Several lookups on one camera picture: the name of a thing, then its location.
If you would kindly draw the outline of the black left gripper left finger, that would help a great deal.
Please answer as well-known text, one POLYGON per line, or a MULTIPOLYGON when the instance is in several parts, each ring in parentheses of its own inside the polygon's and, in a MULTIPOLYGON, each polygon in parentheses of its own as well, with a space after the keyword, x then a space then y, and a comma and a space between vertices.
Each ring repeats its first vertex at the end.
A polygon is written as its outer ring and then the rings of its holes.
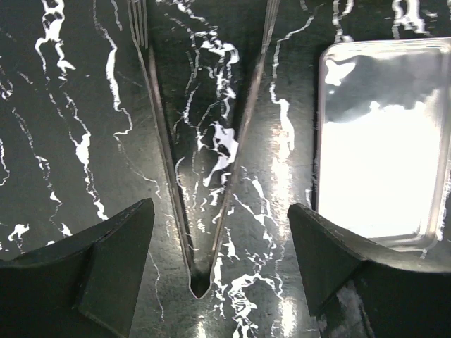
POLYGON ((1 262, 2 337, 128 337, 154 226, 143 199, 1 262))

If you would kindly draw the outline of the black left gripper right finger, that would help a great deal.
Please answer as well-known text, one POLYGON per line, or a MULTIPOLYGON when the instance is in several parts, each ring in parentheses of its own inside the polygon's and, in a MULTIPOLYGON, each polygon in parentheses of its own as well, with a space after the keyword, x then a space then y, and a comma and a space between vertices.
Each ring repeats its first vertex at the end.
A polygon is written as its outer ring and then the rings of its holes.
POLYGON ((450 262, 389 249, 303 204, 288 219, 321 337, 449 337, 450 262))

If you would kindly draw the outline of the metal serving tongs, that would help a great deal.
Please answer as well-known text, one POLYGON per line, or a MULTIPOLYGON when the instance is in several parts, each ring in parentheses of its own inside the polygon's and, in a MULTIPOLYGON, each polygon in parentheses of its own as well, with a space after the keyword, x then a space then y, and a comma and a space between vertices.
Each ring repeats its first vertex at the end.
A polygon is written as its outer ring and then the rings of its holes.
POLYGON ((238 129, 237 147, 232 151, 233 161, 229 165, 229 179, 223 186, 223 201, 221 208, 214 221, 214 237, 208 242, 208 249, 200 252, 193 246, 192 234, 188 222, 185 202, 183 200, 183 186, 180 183, 178 173, 179 163, 175 162, 175 148, 171 141, 170 132, 167 126, 167 118, 163 109, 163 101, 159 90, 156 60, 153 46, 149 38, 148 11, 146 1, 128 1, 128 15, 130 19, 130 29, 132 40, 138 51, 138 56, 148 54, 148 62, 141 59, 141 66, 144 71, 147 91, 151 103, 152 114, 156 123, 156 132, 158 134, 158 143, 163 159, 163 168, 168 180, 173 211, 175 213, 175 223, 177 225, 180 238, 180 247, 183 253, 183 259, 188 271, 188 284, 190 292, 196 299, 202 299, 209 292, 212 280, 214 279, 214 266, 221 250, 221 236, 223 231, 223 219, 227 213, 230 197, 234 185, 238 181, 240 166, 240 154, 242 152, 242 143, 247 136, 250 121, 257 102, 259 86, 261 84, 262 73, 264 70, 264 61, 266 52, 271 41, 276 16, 279 7, 279 1, 266 2, 266 16, 261 39, 261 46, 258 55, 255 58, 252 78, 245 87, 245 104, 240 110, 241 121, 238 129))

